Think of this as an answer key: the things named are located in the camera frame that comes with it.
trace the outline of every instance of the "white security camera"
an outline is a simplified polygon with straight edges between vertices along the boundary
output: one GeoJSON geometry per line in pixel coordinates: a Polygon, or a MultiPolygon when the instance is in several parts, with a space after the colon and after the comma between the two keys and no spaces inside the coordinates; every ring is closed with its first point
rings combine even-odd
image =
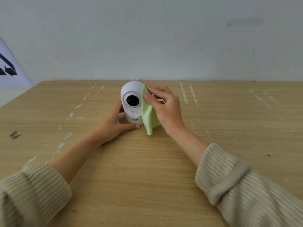
{"type": "Polygon", "coordinates": [[[138,81],[126,83],[121,89],[121,100],[128,123],[143,125],[141,100],[144,84],[138,81]]]}

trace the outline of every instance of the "white banner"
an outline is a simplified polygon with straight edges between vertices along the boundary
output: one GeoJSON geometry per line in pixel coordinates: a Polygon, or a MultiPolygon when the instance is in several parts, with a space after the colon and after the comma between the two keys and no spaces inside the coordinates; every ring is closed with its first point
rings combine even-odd
{"type": "Polygon", "coordinates": [[[0,86],[33,87],[35,84],[25,73],[17,59],[0,38],[0,86]]]}

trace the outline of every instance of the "microfiber cloth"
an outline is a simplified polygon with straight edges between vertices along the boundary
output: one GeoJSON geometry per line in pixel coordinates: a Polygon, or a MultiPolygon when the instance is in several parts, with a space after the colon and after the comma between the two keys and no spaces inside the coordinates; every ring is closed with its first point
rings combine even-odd
{"type": "MultiPolygon", "coordinates": [[[[143,94],[150,92],[147,90],[146,86],[143,87],[143,94]]],[[[141,96],[141,108],[142,108],[142,120],[146,127],[146,131],[148,135],[152,135],[152,129],[156,126],[160,126],[160,122],[157,118],[156,111],[154,108],[148,104],[143,98],[143,94],[141,96]]]]}

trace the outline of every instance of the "table surface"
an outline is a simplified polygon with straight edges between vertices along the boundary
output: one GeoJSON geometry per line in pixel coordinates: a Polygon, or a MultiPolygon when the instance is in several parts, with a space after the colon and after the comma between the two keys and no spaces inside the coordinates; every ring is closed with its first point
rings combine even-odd
{"type": "MultiPolygon", "coordinates": [[[[51,161],[90,133],[125,83],[43,81],[0,108],[0,178],[51,161]]],[[[303,199],[302,82],[149,83],[179,95],[192,132],[303,199]]],[[[151,136],[144,127],[124,133],[88,159],[51,225],[226,226],[195,171],[161,126],[151,136]]]]}

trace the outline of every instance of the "sleeve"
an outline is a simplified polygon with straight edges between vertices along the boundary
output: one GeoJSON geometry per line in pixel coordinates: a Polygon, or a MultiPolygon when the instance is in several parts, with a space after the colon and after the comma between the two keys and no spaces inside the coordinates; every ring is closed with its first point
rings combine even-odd
{"type": "Polygon", "coordinates": [[[55,168],[30,165],[0,181],[0,227],[45,226],[70,198],[70,187],[55,168]]]}
{"type": "Polygon", "coordinates": [[[211,144],[195,181],[230,226],[303,226],[303,203],[211,144]]]}

